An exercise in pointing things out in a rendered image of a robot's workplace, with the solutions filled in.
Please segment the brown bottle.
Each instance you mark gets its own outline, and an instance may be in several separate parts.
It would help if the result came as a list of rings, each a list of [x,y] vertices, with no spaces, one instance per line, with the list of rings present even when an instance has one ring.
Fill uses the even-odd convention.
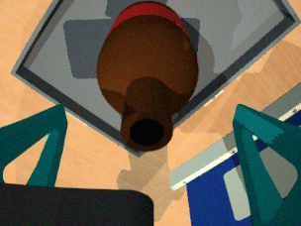
[[[140,1],[115,20],[96,76],[105,100],[123,115],[123,141],[134,150],[153,152],[172,139],[171,116],[192,97],[199,64],[178,15],[160,2]]]

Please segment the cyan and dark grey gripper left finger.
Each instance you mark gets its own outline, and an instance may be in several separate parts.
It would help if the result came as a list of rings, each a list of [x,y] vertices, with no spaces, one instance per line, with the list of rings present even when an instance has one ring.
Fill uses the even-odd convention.
[[[67,131],[63,104],[54,105],[0,128],[0,182],[5,166],[45,137],[48,138],[26,184],[55,186]]]

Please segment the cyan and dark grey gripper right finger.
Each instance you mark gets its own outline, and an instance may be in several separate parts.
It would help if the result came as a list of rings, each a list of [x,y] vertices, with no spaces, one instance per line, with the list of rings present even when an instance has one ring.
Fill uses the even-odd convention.
[[[233,130],[253,226],[301,226],[301,128],[238,104]],[[261,160],[252,135],[297,169],[297,180],[284,201]]]

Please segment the blue bottle crate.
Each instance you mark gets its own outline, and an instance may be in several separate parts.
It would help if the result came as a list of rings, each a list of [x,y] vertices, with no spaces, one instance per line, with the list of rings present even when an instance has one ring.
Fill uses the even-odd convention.
[[[261,160],[283,201],[297,169],[260,139]],[[186,183],[191,226],[253,226],[238,153]]]

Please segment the grey tray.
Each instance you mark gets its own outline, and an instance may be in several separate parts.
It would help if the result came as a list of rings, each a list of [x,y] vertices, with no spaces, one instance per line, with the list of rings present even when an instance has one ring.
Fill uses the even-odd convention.
[[[52,0],[10,74],[138,158],[145,152],[123,141],[96,65],[119,14],[140,1],[171,8],[197,54],[197,86],[173,130],[301,24],[288,0]]]

